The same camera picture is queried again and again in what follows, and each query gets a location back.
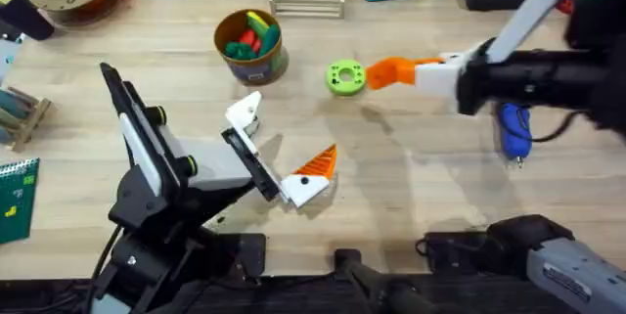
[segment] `green toy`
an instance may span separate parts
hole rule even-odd
[[[239,61],[247,61],[256,59],[256,54],[249,44],[244,44],[236,41],[231,41],[226,44],[224,55],[231,59]]]
[[[351,80],[341,79],[341,75],[349,75]],[[335,95],[350,96],[360,92],[367,81],[365,69],[354,60],[341,60],[326,70],[326,84]]]
[[[278,26],[275,24],[270,25],[269,29],[267,29],[267,32],[265,33],[263,42],[261,43],[261,50],[259,50],[258,52],[258,57],[261,57],[272,51],[272,49],[274,49],[274,46],[276,46],[276,43],[278,42],[278,38],[280,37],[281,30],[278,28]]]

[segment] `green book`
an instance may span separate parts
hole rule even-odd
[[[0,244],[28,238],[39,158],[0,166]]]

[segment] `orange object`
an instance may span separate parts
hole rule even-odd
[[[408,60],[399,57],[387,58],[368,67],[367,82],[370,89],[377,90],[395,82],[415,84],[415,66],[443,63],[442,58]]]
[[[306,164],[297,169],[293,174],[308,176],[325,176],[331,180],[335,173],[336,144],[329,146],[321,154],[313,157]]]

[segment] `green gear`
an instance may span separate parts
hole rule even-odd
[[[352,80],[341,80],[341,74],[348,74]],[[354,60],[337,61],[326,70],[326,85],[335,95],[354,95],[365,87],[366,80],[363,66]]]

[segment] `orange and white object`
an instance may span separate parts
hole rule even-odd
[[[295,207],[301,207],[330,185],[335,172],[336,146],[330,146],[298,168],[293,174],[278,182],[280,176],[272,173],[251,140],[251,135],[259,125],[256,113],[260,102],[261,93],[254,92],[228,108],[226,118],[242,138],[248,150],[254,154],[270,178],[279,186],[283,202],[292,202]]]
[[[331,184],[335,163],[336,145],[333,144],[287,176],[281,182],[281,188],[287,192],[296,207],[301,207],[312,198],[308,196],[318,195]]]
[[[443,53],[436,58],[384,59],[367,68],[368,86],[378,90],[393,83],[404,83],[415,85],[424,94],[454,98],[457,79],[478,46],[465,53]]]

